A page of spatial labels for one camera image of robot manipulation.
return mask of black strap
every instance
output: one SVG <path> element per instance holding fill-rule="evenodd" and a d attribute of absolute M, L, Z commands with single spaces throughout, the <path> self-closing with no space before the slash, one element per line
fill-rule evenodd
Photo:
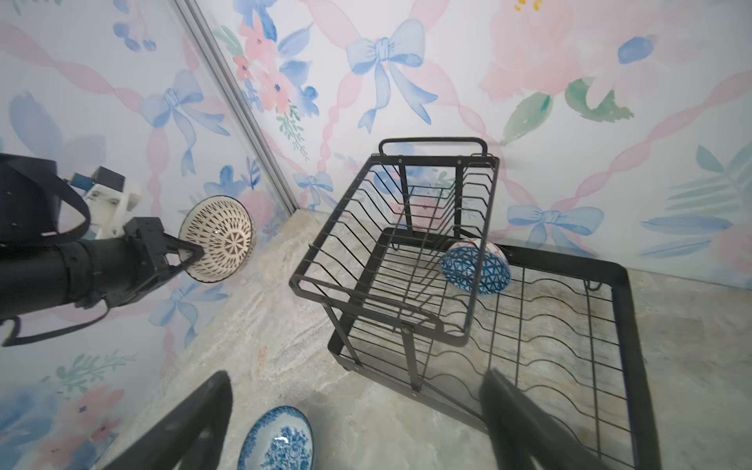
<path fill-rule="evenodd" d="M 12 238 L 10 240 L 3 240 L 3 244 L 7 245 L 51 245 L 58 243 L 68 243 L 69 241 L 76 241 L 86 234 L 89 230 L 89 224 L 91 223 L 91 214 L 89 213 L 89 206 L 71 188 L 65 181 L 57 177 L 57 175 L 50 173 L 49 171 L 37 168 L 34 165 L 24 165 L 20 163 L 20 159 L 7 159 L 3 162 L 15 170 L 18 174 L 27 177 L 31 181 L 40 187 L 40 190 L 47 191 L 59 197 L 61 201 L 67 203 L 73 209 L 83 215 L 84 221 L 74 229 L 65 233 L 56 233 L 55 235 L 43 236 L 39 234 L 36 238 L 29 238 L 27 236 L 19 236 L 18 238 Z"/>
<path fill-rule="evenodd" d="M 81 323 L 80 325 L 73 325 L 67 328 L 56 329 L 51 332 L 40 333 L 38 335 L 31 335 L 31 336 L 23 336 L 23 337 L 18 336 L 19 333 L 21 333 L 21 318 L 13 317 L 11 318 L 11 320 L 13 320 L 13 331 L 11 331 L 11 333 L 8 335 L 5 341 L 2 342 L 2 346 L 3 347 L 21 346 L 23 344 L 37 343 L 39 341 L 44 341 L 46 339 L 57 338 L 58 336 L 67 335 L 68 333 L 76 332 L 80 329 L 86 328 L 87 326 L 91 326 L 100 320 L 103 320 L 109 313 L 110 313 L 110 305 L 107 304 L 106 312 L 104 312 L 103 315 L 95 318 L 94 320 L 88 321 L 86 323 Z"/>

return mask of wallpaper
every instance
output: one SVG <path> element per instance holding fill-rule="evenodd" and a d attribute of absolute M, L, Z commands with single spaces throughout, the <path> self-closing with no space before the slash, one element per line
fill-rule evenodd
<path fill-rule="evenodd" d="M 494 241 L 752 289 L 750 2 L 199 4 L 300 207 L 384 138 L 478 136 Z"/>
<path fill-rule="evenodd" d="M 134 215 L 160 217 L 172 235 L 196 202 L 219 194 L 254 218 L 257 252 L 286 221 L 169 2 L 2 2 L 0 68 L 4 152 L 54 159 L 61 177 L 100 165 L 121 173 L 141 188 Z M 242 278 L 183 274 L 80 332 L 0 348 L 0 470 L 91 467 Z M 28 314 L 23 334 L 103 311 Z"/>

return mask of oval plate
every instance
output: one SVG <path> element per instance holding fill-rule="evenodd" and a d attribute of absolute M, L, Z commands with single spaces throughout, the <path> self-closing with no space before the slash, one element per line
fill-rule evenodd
<path fill-rule="evenodd" d="M 243 443 L 238 470 L 313 470 L 314 434 L 299 409 L 280 406 L 256 421 Z"/>

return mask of dish rack lower tier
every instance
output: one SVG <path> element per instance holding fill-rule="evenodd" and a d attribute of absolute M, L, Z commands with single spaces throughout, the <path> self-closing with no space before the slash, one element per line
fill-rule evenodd
<path fill-rule="evenodd" d="M 324 303 L 335 325 L 329 351 L 347 370 L 483 432 L 478 392 L 485 372 L 497 369 L 610 467 L 659 469 L 626 269 L 499 246 L 513 280 L 478 296 L 464 346 Z M 363 298 L 350 303 L 360 307 Z"/>

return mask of marble countertop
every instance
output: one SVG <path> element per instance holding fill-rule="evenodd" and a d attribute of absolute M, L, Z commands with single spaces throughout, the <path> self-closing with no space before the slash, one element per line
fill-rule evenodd
<path fill-rule="evenodd" d="M 287 284 L 325 220 L 295 213 L 98 468 L 217 370 L 229 373 L 234 396 L 221 469 L 237 468 L 250 427 L 278 405 L 310 420 L 317 468 L 496 467 L 482 432 L 332 358 L 325 311 Z M 642 271 L 629 277 L 663 468 L 752 468 L 752 292 Z"/>

